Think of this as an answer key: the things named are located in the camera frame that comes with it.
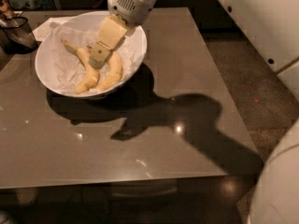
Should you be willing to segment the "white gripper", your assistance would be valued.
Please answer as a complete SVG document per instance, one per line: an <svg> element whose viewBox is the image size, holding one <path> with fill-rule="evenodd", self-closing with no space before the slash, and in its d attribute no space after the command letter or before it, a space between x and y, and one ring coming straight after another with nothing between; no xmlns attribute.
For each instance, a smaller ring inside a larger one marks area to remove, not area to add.
<svg viewBox="0 0 299 224"><path fill-rule="evenodd" d="M101 69L110 54L128 32L128 26L144 23L153 10L157 0L107 0L111 14L101 23L95 43L92 47L89 64Z"/></svg>

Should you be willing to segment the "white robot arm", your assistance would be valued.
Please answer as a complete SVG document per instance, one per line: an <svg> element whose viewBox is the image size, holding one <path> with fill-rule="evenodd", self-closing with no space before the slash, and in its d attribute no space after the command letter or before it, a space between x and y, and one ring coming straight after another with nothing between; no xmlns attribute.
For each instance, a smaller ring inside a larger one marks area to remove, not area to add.
<svg viewBox="0 0 299 224"><path fill-rule="evenodd" d="M218 0L293 94L299 80L299 0ZM299 119L268 158L247 224L299 224Z"/></svg>

